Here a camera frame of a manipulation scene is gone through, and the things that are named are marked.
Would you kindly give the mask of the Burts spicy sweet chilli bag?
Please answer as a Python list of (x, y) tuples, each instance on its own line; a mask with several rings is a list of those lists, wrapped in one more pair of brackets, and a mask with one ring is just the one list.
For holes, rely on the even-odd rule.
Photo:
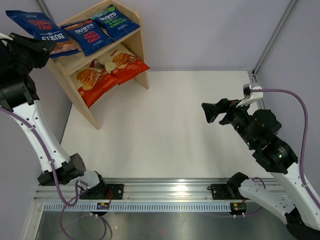
[(60, 27), (80, 45), (85, 56), (92, 55), (114, 42), (91, 19), (67, 23)]

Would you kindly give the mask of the Burts sea salt vinegar bag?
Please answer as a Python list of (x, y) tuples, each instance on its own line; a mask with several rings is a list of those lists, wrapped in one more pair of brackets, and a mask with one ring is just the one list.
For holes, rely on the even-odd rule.
[(121, 13), (113, 4), (91, 17), (116, 42), (134, 32), (140, 25)]

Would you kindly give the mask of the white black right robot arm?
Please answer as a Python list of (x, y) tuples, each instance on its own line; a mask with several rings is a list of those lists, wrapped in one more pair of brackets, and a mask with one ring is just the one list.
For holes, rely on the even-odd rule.
[(281, 123), (269, 109), (258, 109), (250, 115), (249, 106), (240, 106), (239, 103), (239, 100), (223, 98), (217, 103), (202, 103), (201, 107), (208, 123), (224, 114), (219, 124), (232, 125), (253, 152), (255, 161), (281, 184), (290, 200), (258, 187), (241, 172), (237, 172), (226, 182), (228, 195), (255, 201), (280, 219), (297, 240), (318, 240), (320, 210), (302, 182), (297, 155), (277, 136)]

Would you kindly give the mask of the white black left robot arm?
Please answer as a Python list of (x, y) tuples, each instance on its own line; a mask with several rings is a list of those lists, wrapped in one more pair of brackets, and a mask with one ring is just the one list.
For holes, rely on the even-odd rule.
[(102, 200), (111, 193), (103, 177), (86, 169), (78, 153), (68, 155), (44, 120), (33, 69), (46, 66), (56, 46), (54, 40), (37, 40), (16, 33), (0, 35), (0, 110), (10, 115), (27, 136), (38, 157), (41, 186), (55, 186), (66, 204), (60, 186), (75, 184), (76, 199)]

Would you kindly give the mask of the cassava chips bag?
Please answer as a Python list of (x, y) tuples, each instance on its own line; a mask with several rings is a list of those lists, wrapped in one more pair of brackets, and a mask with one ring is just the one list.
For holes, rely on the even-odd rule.
[(77, 70), (70, 78), (88, 108), (120, 82), (104, 68), (96, 68), (95, 60)]
[(119, 79), (119, 86), (150, 69), (147, 64), (130, 52), (122, 43), (109, 49), (97, 57), (96, 60), (104, 65), (109, 74)]

